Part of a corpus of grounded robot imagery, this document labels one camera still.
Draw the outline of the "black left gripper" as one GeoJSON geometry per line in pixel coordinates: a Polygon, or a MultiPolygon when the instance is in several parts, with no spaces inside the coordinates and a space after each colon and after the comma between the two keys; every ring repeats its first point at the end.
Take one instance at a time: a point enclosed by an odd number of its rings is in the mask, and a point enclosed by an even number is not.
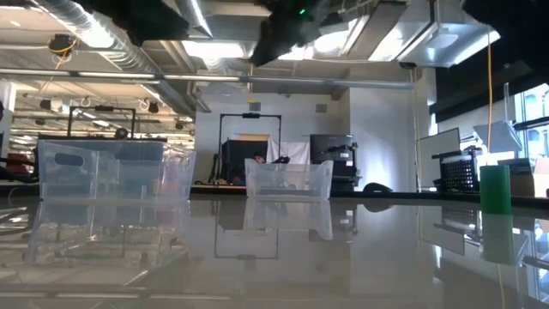
{"type": "Polygon", "coordinates": [[[163,0],[136,0],[136,32],[132,29],[132,0],[79,0],[90,14],[98,12],[122,28],[133,45],[148,40],[183,40],[189,23],[163,0]]]}

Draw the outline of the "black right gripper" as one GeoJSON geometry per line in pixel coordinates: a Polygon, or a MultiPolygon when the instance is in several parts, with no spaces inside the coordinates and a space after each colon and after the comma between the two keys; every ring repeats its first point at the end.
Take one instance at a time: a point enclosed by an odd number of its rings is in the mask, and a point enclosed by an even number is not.
{"type": "Polygon", "coordinates": [[[260,25],[259,39],[250,56],[255,67],[268,64],[321,36],[330,0],[268,0],[270,16],[260,25]]]}

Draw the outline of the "tall green cylinder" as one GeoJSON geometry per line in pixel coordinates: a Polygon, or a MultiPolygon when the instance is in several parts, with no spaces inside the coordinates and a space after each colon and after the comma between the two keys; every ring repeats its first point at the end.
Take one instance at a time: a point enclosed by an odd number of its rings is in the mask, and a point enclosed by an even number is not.
{"type": "Polygon", "coordinates": [[[507,166],[480,168],[480,205],[486,214],[511,214],[510,170],[507,166]]]}

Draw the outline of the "ceiling light panel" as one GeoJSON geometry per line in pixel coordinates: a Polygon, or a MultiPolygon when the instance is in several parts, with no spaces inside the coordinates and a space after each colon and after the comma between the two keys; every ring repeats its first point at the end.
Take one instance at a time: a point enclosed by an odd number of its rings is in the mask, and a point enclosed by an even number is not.
{"type": "Polygon", "coordinates": [[[186,52],[199,58],[243,58],[244,50],[240,44],[222,42],[182,42],[186,52]]]}

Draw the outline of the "grey ceiling pipe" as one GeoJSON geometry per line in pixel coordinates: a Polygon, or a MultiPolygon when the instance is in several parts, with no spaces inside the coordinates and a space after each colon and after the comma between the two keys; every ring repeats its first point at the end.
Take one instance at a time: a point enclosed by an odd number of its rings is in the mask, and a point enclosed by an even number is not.
{"type": "Polygon", "coordinates": [[[183,82],[227,82],[227,83],[276,83],[276,84],[300,84],[312,86],[340,86],[349,88],[388,88],[411,90],[412,82],[383,82],[373,80],[345,80],[330,78],[304,78],[304,77],[276,77],[276,76],[213,76],[190,74],[164,74],[164,73],[129,73],[129,72],[96,72],[76,70],[35,70],[35,69],[11,69],[0,68],[0,75],[10,76],[47,76],[88,79],[112,79],[129,80],[133,82],[159,82],[159,81],[183,81],[183,82]]]}

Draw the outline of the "white cloth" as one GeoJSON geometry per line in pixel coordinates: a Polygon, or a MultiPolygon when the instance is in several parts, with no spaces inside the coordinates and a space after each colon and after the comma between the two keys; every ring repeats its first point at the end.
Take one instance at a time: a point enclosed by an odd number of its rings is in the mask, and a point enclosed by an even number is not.
{"type": "Polygon", "coordinates": [[[310,163],[310,144],[308,142],[276,142],[268,140],[266,161],[272,162],[281,156],[287,156],[290,164],[310,163]]]}

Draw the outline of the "black cabinet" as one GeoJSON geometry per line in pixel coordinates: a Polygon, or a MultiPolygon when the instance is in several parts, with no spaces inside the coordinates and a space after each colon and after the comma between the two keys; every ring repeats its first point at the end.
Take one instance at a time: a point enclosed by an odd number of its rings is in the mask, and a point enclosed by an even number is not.
{"type": "Polygon", "coordinates": [[[333,161],[332,191],[353,191],[359,182],[356,150],[352,135],[310,135],[312,164],[333,161]]]}

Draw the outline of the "clear plastic bin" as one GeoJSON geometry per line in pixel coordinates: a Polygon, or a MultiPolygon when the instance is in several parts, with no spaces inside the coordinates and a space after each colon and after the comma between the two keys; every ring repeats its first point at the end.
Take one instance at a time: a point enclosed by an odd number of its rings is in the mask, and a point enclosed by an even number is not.
{"type": "Polygon", "coordinates": [[[113,156],[102,153],[97,197],[150,203],[178,203],[190,195],[196,153],[162,149],[113,156]]]}
{"type": "Polygon", "coordinates": [[[316,164],[259,164],[244,161],[247,197],[262,199],[328,200],[333,161],[316,164]]]}
{"type": "Polygon", "coordinates": [[[97,197],[97,172],[100,154],[113,156],[140,154],[162,149],[193,151],[175,148],[165,142],[145,140],[41,140],[38,142],[39,186],[43,200],[76,199],[101,202],[122,202],[97,197]]]}

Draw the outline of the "white panel board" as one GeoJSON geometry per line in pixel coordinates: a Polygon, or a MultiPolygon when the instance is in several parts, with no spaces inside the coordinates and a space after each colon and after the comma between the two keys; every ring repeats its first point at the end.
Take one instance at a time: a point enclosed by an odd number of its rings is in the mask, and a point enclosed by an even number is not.
{"type": "Polygon", "coordinates": [[[433,181],[440,178],[439,159],[433,159],[433,155],[454,152],[459,149],[460,131],[458,128],[420,138],[417,141],[419,187],[421,189],[433,187],[433,181]]]}

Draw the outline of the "red object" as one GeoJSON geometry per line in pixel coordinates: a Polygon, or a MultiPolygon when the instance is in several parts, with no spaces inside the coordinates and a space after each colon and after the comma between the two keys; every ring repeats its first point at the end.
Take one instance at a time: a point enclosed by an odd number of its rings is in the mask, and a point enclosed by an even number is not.
{"type": "Polygon", "coordinates": [[[1,158],[0,161],[12,173],[30,173],[34,168],[34,162],[30,161],[26,154],[9,153],[6,158],[1,158]]]}

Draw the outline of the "black perforated crate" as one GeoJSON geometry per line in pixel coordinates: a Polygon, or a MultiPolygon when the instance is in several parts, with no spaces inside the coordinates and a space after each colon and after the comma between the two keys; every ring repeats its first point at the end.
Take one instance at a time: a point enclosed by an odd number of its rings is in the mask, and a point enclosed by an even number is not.
{"type": "Polygon", "coordinates": [[[478,193],[480,182],[477,154],[480,148],[434,154],[438,161],[440,176],[433,181],[438,192],[478,193]]]}

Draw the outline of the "grey lamp shade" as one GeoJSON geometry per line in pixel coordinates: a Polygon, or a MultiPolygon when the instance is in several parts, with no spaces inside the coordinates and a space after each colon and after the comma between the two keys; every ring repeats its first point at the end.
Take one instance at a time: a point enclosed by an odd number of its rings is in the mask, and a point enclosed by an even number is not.
{"type": "Polygon", "coordinates": [[[474,132],[490,153],[522,151],[520,138],[508,121],[497,121],[474,126],[474,132]]]}

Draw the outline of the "cardboard box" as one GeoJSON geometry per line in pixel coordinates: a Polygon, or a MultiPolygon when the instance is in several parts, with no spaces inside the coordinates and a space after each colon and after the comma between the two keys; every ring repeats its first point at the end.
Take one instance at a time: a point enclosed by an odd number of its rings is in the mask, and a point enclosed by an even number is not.
{"type": "Polygon", "coordinates": [[[510,192],[513,197],[549,198],[549,158],[540,157],[498,162],[510,170],[510,192]]]}

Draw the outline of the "black frame rig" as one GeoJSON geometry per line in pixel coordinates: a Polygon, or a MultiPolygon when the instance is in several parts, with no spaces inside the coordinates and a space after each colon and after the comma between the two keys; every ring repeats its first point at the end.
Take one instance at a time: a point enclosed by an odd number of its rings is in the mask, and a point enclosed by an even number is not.
{"type": "Polygon", "coordinates": [[[96,112],[114,112],[114,111],[130,111],[132,114],[131,118],[131,126],[130,126],[130,138],[134,138],[135,136],[135,124],[136,124],[136,109],[135,108],[127,108],[127,107],[115,107],[115,106],[71,106],[69,108],[69,119],[68,119],[68,127],[67,127],[67,136],[71,136],[72,133],[72,123],[73,123],[73,112],[77,109],[80,110],[88,110],[93,109],[96,112]]]}
{"type": "Polygon", "coordinates": [[[219,134],[218,134],[218,160],[217,160],[217,171],[216,171],[216,180],[221,179],[223,176],[221,170],[223,167],[223,162],[225,161],[225,158],[223,156],[222,152],[222,130],[223,130],[223,119],[225,117],[238,117],[238,118],[245,118],[245,119],[254,119],[254,118],[277,118],[279,121],[278,126],[278,142],[281,142],[281,126],[282,126],[282,116],[281,115],[272,115],[272,114],[261,114],[257,112],[244,112],[244,113],[221,113],[220,114],[220,121],[219,121],[219,134]]]}

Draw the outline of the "black enclosure box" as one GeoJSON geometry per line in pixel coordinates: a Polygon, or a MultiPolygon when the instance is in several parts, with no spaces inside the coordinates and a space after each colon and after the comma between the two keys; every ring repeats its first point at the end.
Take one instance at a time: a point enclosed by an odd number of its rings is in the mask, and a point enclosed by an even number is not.
{"type": "Polygon", "coordinates": [[[235,178],[244,179],[246,159],[255,155],[267,158],[268,143],[266,141],[227,140],[221,145],[220,176],[229,183],[235,178]]]}

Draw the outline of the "white rectangular air duct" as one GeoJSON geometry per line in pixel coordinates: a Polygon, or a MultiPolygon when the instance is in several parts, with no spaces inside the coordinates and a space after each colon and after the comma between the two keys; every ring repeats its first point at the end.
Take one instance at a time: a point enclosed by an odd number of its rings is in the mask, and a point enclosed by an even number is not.
{"type": "Polygon", "coordinates": [[[369,57],[371,62],[413,63],[449,68],[500,39],[473,19],[461,0],[395,0],[403,12],[369,57]]]}

